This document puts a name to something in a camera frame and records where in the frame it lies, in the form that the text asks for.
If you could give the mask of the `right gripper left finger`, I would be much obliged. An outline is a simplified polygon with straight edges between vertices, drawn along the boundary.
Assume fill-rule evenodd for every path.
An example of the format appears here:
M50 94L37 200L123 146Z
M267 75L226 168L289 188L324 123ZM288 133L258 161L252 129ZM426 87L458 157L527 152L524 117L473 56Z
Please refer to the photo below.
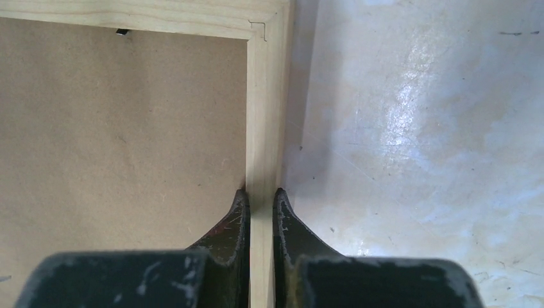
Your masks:
M27 279L16 307L247 307L250 203L182 250L62 252Z

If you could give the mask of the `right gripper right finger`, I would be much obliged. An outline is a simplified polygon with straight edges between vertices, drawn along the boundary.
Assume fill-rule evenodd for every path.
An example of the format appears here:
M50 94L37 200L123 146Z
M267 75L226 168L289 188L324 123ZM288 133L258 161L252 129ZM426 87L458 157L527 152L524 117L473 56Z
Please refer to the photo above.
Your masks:
M473 279L445 259L345 256L273 201L276 307L483 307Z

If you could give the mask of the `wooden picture frame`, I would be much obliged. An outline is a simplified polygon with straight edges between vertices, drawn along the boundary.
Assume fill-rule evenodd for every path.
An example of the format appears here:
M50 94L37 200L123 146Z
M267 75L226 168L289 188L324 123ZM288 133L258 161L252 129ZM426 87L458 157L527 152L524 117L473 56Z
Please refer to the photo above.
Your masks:
M1 306L62 252L182 250L250 203L275 307L293 1L1 2Z

